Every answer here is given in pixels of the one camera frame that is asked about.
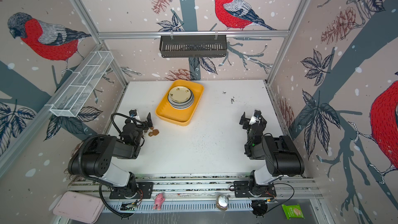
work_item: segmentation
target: white snow dot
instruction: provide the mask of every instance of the white snow dot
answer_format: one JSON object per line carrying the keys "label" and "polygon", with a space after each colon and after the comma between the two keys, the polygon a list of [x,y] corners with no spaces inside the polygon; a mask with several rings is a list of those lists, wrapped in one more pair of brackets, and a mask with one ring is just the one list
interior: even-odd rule
{"label": "white snow dot", "polygon": [[25,176],[26,177],[33,177],[33,175],[36,173],[36,169],[31,169],[28,172],[26,172]]}

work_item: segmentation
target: snack bag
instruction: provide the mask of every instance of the snack bag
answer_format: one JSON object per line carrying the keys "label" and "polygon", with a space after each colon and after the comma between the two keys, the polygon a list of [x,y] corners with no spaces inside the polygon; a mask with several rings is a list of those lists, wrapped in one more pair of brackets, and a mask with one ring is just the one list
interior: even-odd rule
{"label": "snack bag", "polygon": [[285,212],[286,218],[290,220],[290,218],[304,218],[302,214],[300,204],[286,206],[282,204],[283,211]]}

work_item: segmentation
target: pink stuffed animal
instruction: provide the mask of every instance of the pink stuffed animal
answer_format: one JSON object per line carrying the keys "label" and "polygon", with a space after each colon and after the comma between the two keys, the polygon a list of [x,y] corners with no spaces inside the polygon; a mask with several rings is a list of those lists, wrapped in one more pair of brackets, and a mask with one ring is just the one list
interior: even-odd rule
{"label": "pink stuffed animal", "polygon": [[156,196],[155,199],[155,205],[153,206],[153,210],[161,210],[162,209],[162,203],[164,202],[165,198],[163,197],[163,193],[160,193]]}

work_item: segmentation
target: bullfinch drawing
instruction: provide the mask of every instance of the bullfinch drawing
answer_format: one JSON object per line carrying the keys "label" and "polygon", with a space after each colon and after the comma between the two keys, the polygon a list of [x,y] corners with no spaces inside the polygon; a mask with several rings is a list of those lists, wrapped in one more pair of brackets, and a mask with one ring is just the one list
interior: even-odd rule
{"label": "bullfinch drawing", "polygon": [[214,0],[216,16],[229,28],[240,28],[250,25],[260,25],[269,30],[274,28],[265,24],[264,20],[257,16],[250,4],[243,0]]}
{"label": "bullfinch drawing", "polygon": [[8,19],[8,28],[12,37],[20,37],[39,56],[53,61],[65,61],[67,64],[61,74],[72,71],[68,68],[68,59],[77,51],[79,43],[90,34],[71,30],[60,24],[48,24],[19,12]]}
{"label": "bullfinch drawing", "polygon": [[390,160],[391,165],[385,171],[379,171],[376,166],[369,164],[381,176],[381,181],[378,183],[385,184],[384,176],[394,170],[398,170],[398,81],[380,94],[372,104],[371,107],[371,128],[372,134],[366,135],[358,131],[356,124],[349,122],[355,128],[357,137],[354,142],[358,140],[358,136],[364,136],[373,140],[380,148],[380,150]]}

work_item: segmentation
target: wall shelf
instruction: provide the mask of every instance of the wall shelf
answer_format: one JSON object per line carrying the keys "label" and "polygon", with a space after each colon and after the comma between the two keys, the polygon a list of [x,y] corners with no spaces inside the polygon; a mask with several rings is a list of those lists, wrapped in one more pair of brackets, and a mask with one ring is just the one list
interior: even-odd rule
{"label": "wall shelf", "polygon": [[73,72],[76,77],[50,111],[56,116],[76,117],[112,61],[110,51],[91,52],[90,60],[80,71]]}

